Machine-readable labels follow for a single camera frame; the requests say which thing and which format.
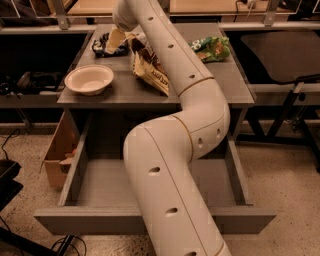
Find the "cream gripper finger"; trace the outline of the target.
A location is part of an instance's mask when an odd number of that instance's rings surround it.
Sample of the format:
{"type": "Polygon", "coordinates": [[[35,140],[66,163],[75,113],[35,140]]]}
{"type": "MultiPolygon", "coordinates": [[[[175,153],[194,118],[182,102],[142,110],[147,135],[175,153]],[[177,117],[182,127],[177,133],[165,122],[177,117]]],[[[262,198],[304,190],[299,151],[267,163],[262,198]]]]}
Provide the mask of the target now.
{"type": "Polygon", "coordinates": [[[106,52],[108,54],[114,54],[115,51],[119,48],[119,46],[124,42],[126,39],[125,32],[120,30],[117,27],[114,27],[110,33],[108,40],[106,42],[106,52]]]}

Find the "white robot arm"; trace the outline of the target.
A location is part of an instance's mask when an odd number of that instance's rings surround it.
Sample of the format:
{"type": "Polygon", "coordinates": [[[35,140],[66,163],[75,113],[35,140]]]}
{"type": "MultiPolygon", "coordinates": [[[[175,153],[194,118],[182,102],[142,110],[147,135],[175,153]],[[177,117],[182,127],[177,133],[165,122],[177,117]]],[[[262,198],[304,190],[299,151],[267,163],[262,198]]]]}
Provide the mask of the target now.
{"type": "Polygon", "coordinates": [[[217,81],[165,14],[169,0],[116,0],[113,21],[142,28],[179,98],[179,112],[127,135],[123,157],[157,256],[231,256],[189,171],[226,136],[230,111],[217,81]]]}

